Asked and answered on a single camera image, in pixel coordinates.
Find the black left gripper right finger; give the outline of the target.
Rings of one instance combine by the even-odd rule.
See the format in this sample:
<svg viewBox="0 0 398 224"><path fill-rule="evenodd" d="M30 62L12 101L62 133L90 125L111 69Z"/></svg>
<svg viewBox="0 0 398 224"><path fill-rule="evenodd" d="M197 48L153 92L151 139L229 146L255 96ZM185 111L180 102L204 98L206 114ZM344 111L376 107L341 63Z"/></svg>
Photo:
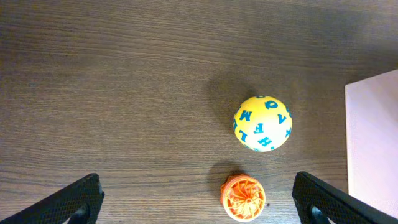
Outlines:
<svg viewBox="0 0 398 224"><path fill-rule="evenodd" d="M295 176L292 197L302 223L397 224L383 213L308 172Z"/></svg>

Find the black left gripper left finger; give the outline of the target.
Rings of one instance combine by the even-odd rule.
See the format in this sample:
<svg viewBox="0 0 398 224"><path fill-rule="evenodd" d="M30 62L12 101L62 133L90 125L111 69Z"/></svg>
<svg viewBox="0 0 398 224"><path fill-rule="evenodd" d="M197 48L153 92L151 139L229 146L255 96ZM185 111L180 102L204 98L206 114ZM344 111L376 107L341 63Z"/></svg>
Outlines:
<svg viewBox="0 0 398 224"><path fill-rule="evenodd" d="M98 174L88 174L1 223L95 224L104 200Z"/></svg>

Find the yellow ball with blue letters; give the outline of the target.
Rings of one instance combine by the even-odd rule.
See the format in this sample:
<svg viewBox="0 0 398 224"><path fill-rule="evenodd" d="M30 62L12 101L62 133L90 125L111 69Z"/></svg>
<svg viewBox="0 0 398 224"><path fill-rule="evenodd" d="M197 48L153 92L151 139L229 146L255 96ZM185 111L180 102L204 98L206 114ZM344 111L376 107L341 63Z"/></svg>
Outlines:
<svg viewBox="0 0 398 224"><path fill-rule="evenodd" d="M240 104L233 117L233 131L248 149L273 151L292 132L292 114L280 100L271 96L250 97Z"/></svg>

